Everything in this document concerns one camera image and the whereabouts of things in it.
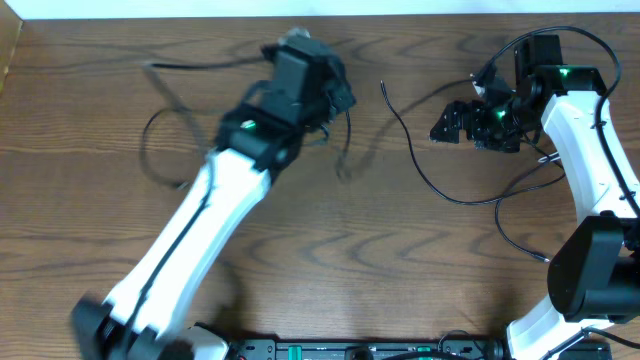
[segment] wooden surface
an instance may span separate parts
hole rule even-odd
[[[184,197],[145,178],[140,132],[163,106],[139,65],[150,59],[217,62],[256,55],[294,25],[340,54],[358,98],[350,181],[334,172],[344,121],[329,147],[305,148],[240,225],[205,278],[188,322],[282,338],[436,338],[460,328],[495,333],[546,292],[546,266],[508,246],[493,207],[462,207],[419,178],[379,82],[402,110],[432,181],[460,199],[486,198],[536,163],[427,140],[444,106],[473,98],[468,78],[509,39],[557,24],[585,27],[617,51],[624,79],[611,99],[618,135],[640,171],[640,15],[412,16],[289,19],[44,21],[25,24],[0,98],[0,357],[73,358],[69,312],[98,298],[144,255]],[[607,56],[563,35],[568,63]],[[512,72],[510,56],[503,60]],[[267,64],[167,81],[195,108],[220,112]],[[202,117],[211,133],[219,116]],[[552,149],[548,139],[546,149]],[[154,166],[192,176],[199,163],[171,117],[152,136]],[[533,182],[557,176],[544,170]],[[505,202],[505,231],[554,254],[575,229],[566,181]],[[633,322],[615,329],[640,340]],[[615,347],[617,358],[640,353]]]

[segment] white background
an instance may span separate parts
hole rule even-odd
[[[637,12],[640,0],[6,0],[25,20]]]

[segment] wood grain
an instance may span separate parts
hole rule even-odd
[[[640,170],[640,15],[487,15],[269,19],[33,21],[25,24],[0,98],[0,357],[74,358],[69,312],[86,292],[100,298],[144,255],[184,193],[146,179],[137,147],[163,106],[139,65],[157,59],[218,62],[256,55],[302,25],[340,54],[358,98],[351,179],[334,171],[345,125],[329,147],[305,148],[240,225],[198,292],[188,322],[282,338],[435,338],[454,328],[495,333],[546,292],[546,267],[510,248],[493,207],[461,207],[433,194],[409,157],[404,133],[380,94],[381,79],[412,131],[417,156],[447,194],[501,192],[535,164],[471,144],[427,141],[444,106],[471,99],[466,79],[509,39],[570,24],[617,51],[624,79],[612,112]],[[607,56],[563,35],[565,60],[598,66]],[[509,59],[503,59],[511,69]],[[165,78],[194,108],[220,113],[266,64]],[[201,117],[214,134],[219,116]],[[199,164],[186,129],[167,116],[151,143],[154,166],[192,176]],[[545,147],[551,149],[548,139]],[[549,168],[532,183],[557,176]],[[505,202],[505,231],[554,254],[575,228],[566,182]],[[615,332],[640,340],[637,322]],[[614,346],[616,358],[638,353]]]

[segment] wooden table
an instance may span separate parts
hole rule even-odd
[[[624,79],[611,99],[618,135],[640,171],[640,15],[396,16],[282,19],[33,21],[24,27],[0,99],[0,357],[72,358],[69,312],[86,292],[103,298],[144,255],[184,197],[140,171],[138,144],[163,106],[140,71],[149,59],[218,62],[258,53],[295,25],[333,45],[358,98],[352,110],[349,181],[334,171],[345,122],[331,144],[307,147],[240,225],[198,292],[188,322],[282,338],[437,338],[446,330],[499,332],[546,293],[547,267],[498,234],[493,207],[445,202],[416,173],[417,157],[450,196],[486,198],[534,166],[472,144],[434,144],[444,106],[470,100],[466,79],[509,39],[571,24],[617,50]],[[603,51],[562,35],[567,63],[599,67]],[[510,56],[501,63],[512,79]],[[267,64],[204,74],[167,74],[185,101],[219,113]],[[201,117],[209,134],[219,115]],[[548,139],[545,149],[552,150]],[[175,118],[156,126],[151,161],[176,178],[199,166]],[[549,180],[549,167],[529,183]],[[576,227],[566,181],[505,202],[502,222],[518,243],[553,255]],[[637,322],[614,330],[640,340]],[[614,346],[618,359],[640,353]]]

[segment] white wall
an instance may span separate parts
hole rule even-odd
[[[25,20],[637,12],[640,0],[5,0]]]

